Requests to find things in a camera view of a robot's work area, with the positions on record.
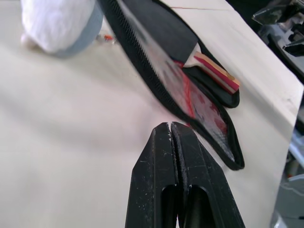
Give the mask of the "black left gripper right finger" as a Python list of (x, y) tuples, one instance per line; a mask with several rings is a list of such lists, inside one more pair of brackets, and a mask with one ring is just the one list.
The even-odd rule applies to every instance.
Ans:
[(180, 228), (246, 228), (223, 169), (189, 127), (171, 124), (178, 179)]

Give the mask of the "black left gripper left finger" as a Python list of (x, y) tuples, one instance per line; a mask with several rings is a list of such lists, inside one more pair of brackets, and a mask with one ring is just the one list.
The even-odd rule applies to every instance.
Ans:
[(132, 170), (125, 228), (176, 228), (177, 180), (167, 123), (155, 127)]

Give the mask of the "black red zippered paddle case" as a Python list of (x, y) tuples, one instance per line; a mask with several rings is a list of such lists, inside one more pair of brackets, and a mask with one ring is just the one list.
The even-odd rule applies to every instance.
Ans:
[(131, 13), (123, 0), (97, 0), (127, 57), (157, 100), (188, 123), (230, 169), (245, 166), (227, 108), (239, 104), (200, 67), (181, 68)]

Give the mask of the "table tennis paddle black rubber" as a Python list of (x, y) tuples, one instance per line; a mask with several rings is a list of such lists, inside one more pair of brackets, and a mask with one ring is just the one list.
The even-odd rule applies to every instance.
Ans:
[(239, 82), (220, 64), (193, 29), (161, 0), (123, 0), (152, 38), (181, 68), (200, 67), (230, 94)]

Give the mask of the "grey equipment beside table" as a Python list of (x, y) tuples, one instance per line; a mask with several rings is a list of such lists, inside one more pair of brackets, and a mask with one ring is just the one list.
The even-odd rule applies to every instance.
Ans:
[(275, 211), (287, 228), (304, 228), (304, 121), (300, 119), (289, 144)]

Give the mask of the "small orange clear object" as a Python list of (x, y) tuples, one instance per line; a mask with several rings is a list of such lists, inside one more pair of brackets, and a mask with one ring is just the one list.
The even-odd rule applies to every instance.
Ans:
[(116, 38), (109, 34), (98, 34), (96, 41), (100, 44), (115, 44)]

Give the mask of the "black equipment beside table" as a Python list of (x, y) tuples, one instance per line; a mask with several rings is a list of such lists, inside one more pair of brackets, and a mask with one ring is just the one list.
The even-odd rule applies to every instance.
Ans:
[(304, 85), (304, 0), (273, 0), (252, 16), (259, 37)]

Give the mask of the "white plush toy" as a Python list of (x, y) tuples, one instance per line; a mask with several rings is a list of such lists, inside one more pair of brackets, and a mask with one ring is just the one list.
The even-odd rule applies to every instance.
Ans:
[(20, 0), (21, 44), (56, 53), (80, 37), (95, 7), (95, 0)]

